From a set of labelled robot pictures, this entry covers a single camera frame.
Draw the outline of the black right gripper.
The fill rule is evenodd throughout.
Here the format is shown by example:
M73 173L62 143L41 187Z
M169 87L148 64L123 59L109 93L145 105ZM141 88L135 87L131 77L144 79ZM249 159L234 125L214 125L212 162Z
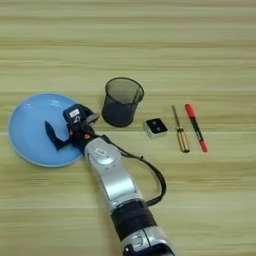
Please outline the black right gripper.
M82 110L88 123L95 123L99 119L99 115L94 113L90 108L82 105ZM67 128L70 139L65 141L56 136L56 133L49 122L45 122L45 129L48 138L57 150L60 150L71 143L73 146L78 148L81 153L84 153L87 144L98 137L91 125L88 123L82 122L75 125L68 124Z

